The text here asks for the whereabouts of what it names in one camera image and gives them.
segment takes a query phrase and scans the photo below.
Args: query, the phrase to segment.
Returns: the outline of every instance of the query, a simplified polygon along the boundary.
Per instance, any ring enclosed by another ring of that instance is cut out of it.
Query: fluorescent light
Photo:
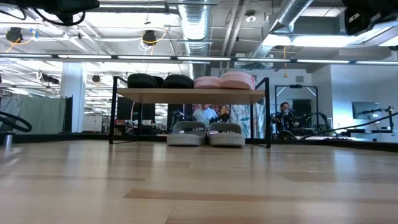
[[[205,40],[178,40],[179,44],[212,44],[213,41],[205,41]]]
[[[22,95],[28,95],[29,93],[25,90],[20,90],[18,88],[9,88],[13,93],[16,94],[22,94]]]
[[[100,7],[104,8],[153,8],[153,9],[163,9],[163,6],[154,6],[150,4],[143,4],[143,5],[138,5],[138,4],[100,4]]]
[[[398,62],[383,62],[383,61],[357,61],[357,65],[398,65]]]
[[[45,54],[0,54],[0,57],[17,57],[17,58],[51,58],[52,55]]]
[[[0,24],[0,27],[6,27],[6,28],[10,28],[10,27],[20,27],[20,28],[35,28],[35,27],[45,27],[45,24],[38,24],[38,23],[20,23],[20,22],[2,22]]]
[[[58,55],[60,58],[111,59],[110,55]]]
[[[356,40],[347,35],[298,35],[292,45],[298,47],[344,47]]]
[[[262,44],[264,46],[290,46],[292,45],[292,41],[290,37],[284,35],[274,35],[269,34],[263,41]]]
[[[9,81],[9,80],[2,80],[2,82],[10,84],[10,85],[16,85],[16,83],[14,83],[13,81]]]
[[[307,60],[307,59],[299,59],[297,63],[349,63],[348,60]]]
[[[98,101],[86,101],[87,105],[104,105],[103,102],[98,102]]]
[[[291,59],[278,59],[278,58],[238,58],[239,62],[284,62],[288,63]]]
[[[220,60],[220,61],[230,61],[230,58],[221,57],[177,57],[177,60]]]
[[[198,64],[210,64],[210,62],[204,62],[204,61],[182,61],[182,63],[198,63]]]
[[[165,56],[118,56],[118,59],[170,60],[171,57],[165,57]]]
[[[384,43],[382,43],[381,45],[379,45],[380,47],[389,47],[389,46],[396,46],[398,45],[398,36],[393,37],[387,41],[385,41]]]

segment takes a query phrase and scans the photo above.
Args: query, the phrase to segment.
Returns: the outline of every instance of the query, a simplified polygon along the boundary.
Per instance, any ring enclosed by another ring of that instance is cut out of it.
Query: black cable
[[[368,116],[368,115],[366,115],[366,114],[362,114],[363,116],[365,116],[367,119],[371,119],[371,117],[370,116]],[[378,126],[376,125],[376,124],[373,124],[374,125],[374,127],[377,129],[377,131],[378,131],[378,133],[379,133],[379,137],[380,137],[380,141],[381,142],[383,142],[383,140],[382,140],[382,136],[381,136],[381,132],[379,131],[379,128],[378,128]]]
[[[19,125],[13,123],[13,122],[7,120],[6,118],[3,118],[2,116],[0,116],[0,122],[3,122],[4,124],[14,128],[14,129],[17,129],[18,131],[22,131],[22,132],[25,132],[25,133],[28,133],[28,132],[30,132],[32,130],[32,125],[29,122],[27,122],[26,120],[24,120],[24,119],[22,119],[20,117],[14,116],[12,114],[9,114],[9,113],[1,112],[1,111],[0,111],[0,114],[4,115],[4,116],[7,116],[7,117],[10,117],[10,118],[14,118],[17,121],[20,121],[22,124],[26,125],[27,128],[19,126]]]
[[[304,137],[304,138],[302,138],[302,139],[306,139],[306,138],[309,138],[309,137],[312,137],[312,136],[316,136],[317,134],[323,134],[323,133],[327,133],[327,132],[330,132],[330,131],[339,131],[339,130],[343,130],[343,129],[358,128],[358,127],[366,126],[366,125],[373,124],[373,123],[376,123],[376,122],[379,122],[379,121],[382,121],[382,120],[385,120],[385,119],[388,119],[388,118],[391,118],[391,117],[397,116],[397,115],[398,115],[398,112],[393,113],[393,114],[391,114],[391,115],[389,115],[389,116],[386,116],[386,117],[383,117],[383,118],[380,118],[380,119],[377,119],[377,120],[368,122],[368,123],[359,124],[359,125],[354,125],[354,126],[350,126],[350,127],[344,127],[344,128],[337,128],[337,129],[332,129],[332,130],[326,130],[326,131],[322,131],[322,132],[320,132],[320,133],[316,133],[316,134],[312,134],[312,135],[310,135],[310,136],[306,136],[306,137]]]
[[[86,11],[83,11],[83,15],[81,15],[81,18],[80,18],[79,21],[72,22],[72,23],[55,22],[55,21],[52,21],[52,20],[50,20],[50,19],[47,19],[47,18],[46,18],[45,16],[43,16],[43,14],[41,14],[41,13],[39,12],[39,10],[37,10],[36,8],[33,8],[33,10],[34,10],[44,21],[49,22],[49,23],[52,23],[52,24],[54,24],[54,25],[58,25],[58,26],[75,26],[75,25],[78,25],[78,24],[80,24],[81,22],[83,22],[83,21],[85,20],[85,18],[86,18]]]
[[[3,13],[3,14],[5,14],[5,15],[7,15],[7,16],[14,17],[14,18],[16,18],[16,19],[20,19],[20,20],[22,20],[22,21],[26,20],[26,18],[27,18],[26,12],[25,12],[20,6],[18,6],[18,8],[19,8],[19,10],[21,10],[22,15],[24,16],[23,18],[14,16],[14,15],[12,15],[11,13],[8,13],[8,12],[3,11],[3,10],[0,10],[0,13]]]

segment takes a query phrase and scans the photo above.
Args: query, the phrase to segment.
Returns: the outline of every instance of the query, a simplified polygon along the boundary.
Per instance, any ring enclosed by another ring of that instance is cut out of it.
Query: ceiling light
[[[278,59],[278,58],[238,58],[239,62],[284,62],[288,63],[291,59]]]
[[[9,81],[9,80],[2,80],[2,82],[10,84],[10,85],[16,85],[16,83],[14,83],[13,81]]]
[[[384,43],[382,43],[381,45],[379,45],[380,47],[395,47],[398,45],[398,36],[393,37],[387,41],[385,41]]]
[[[58,55],[59,58],[111,59],[110,55]]]
[[[357,61],[357,65],[398,65],[398,62],[383,62],[383,61]]]
[[[299,59],[297,63],[349,63],[349,60],[307,60],[307,59]]]
[[[21,89],[18,89],[18,88],[9,88],[9,89],[12,90],[12,92],[16,93],[16,94],[22,94],[22,95],[28,95],[29,94],[27,91],[21,90]]]
[[[46,55],[46,54],[0,54],[0,57],[11,57],[11,58],[51,58],[52,55]]]
[[[230,58],[224,57],[177,57],[177,60],[219,60],[219,61],[230,61]]]
[[[254,22],[254,21],[256,21],[256,17],[255,16],[248,16],[246,18],[246,22]]]
[[[262,44],[265,46],[290,46],[292,41],[290,37],[285,35],[274,35],[269,34],[263,41]]]
[[[298,35],[292,45],[298,47],[344,47],[356,40],[347,35]]]
[[[102,102],[98,102],[98,101],[86,101],[87,105],[104,105],[104,103]]]
[[[210,64],[211,62],[204,62],[204,61],[182,61],[182,63],[197,63],[197,64]]]
[[[171,57],[164,57],[164,56],[118,56],[118,59],[170,60]]]
[[[246,12],[245,16],[246,16],[246,22],[254,22],[256,21],[256,17],[254,16],[256,12],[254,10],[250,10],[248,12]]]
[[[143,5],[138,5],[138,4],[100,4],[100,7],[106,7],[106,8],[151,8],[151,9],[163,9],[164,6],[157,6],[157,5],[150,5],[150,4],[143,4]]]

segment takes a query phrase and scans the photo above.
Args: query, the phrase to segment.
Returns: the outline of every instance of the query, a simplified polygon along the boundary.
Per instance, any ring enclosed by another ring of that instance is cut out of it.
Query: wooden shelf top
[[[119,88],[118,94],[137,103],[252,105],[264,98],[264,90],[200,90]]]

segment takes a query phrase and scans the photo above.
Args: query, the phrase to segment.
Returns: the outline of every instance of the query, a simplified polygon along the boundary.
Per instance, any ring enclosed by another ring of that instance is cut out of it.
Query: slide sandal
[[[184,129],[200,128],[201,131],[188,131],[180,133]],[[169,146],[201,146],[206,141],[206,125],[201,122],[180,121],[174,125],[173,134],[167,136]]]
[[[209,143],[212,146],[244,146],[245,136],[238,124],[213,123],[209,126]]]

